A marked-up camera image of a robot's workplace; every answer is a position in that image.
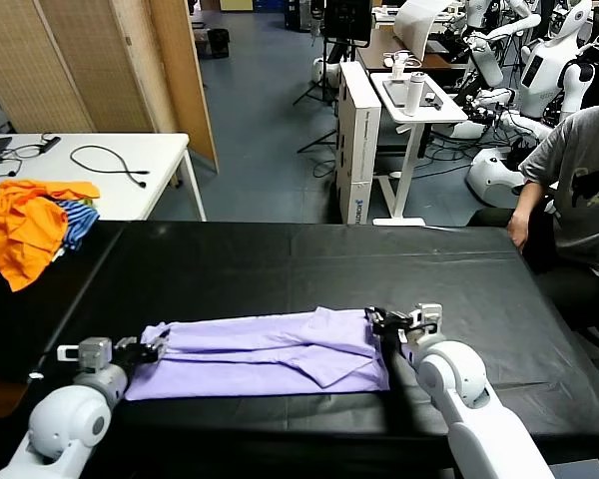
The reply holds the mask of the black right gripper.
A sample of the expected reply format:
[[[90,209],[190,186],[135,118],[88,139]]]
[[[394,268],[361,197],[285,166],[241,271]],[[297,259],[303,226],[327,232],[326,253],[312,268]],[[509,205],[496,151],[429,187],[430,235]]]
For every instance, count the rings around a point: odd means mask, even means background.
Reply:
[[[378,306],[364,309],[369,334],[380,337],[392,337],[401,344],[407,343],[407,334],[414,325],[414,317],[409,313],[387,311]]]

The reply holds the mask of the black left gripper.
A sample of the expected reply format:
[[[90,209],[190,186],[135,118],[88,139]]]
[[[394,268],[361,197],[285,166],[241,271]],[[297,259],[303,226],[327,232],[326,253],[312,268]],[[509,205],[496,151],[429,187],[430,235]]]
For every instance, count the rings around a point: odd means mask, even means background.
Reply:
[[[167,351],[169,333],[140,342],[138,338],[122,338],[113,348],[112,362],[117,365],[139,365],[161,360]]]

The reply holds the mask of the person's right hand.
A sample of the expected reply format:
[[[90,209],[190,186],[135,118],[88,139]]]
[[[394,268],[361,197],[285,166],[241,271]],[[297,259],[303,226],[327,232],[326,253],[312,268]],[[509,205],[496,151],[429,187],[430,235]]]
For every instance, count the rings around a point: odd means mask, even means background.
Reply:
[[[514,210],[507,224],[508,236],[519,251],[523,251],[528,240],[529,219],[529,212]]]

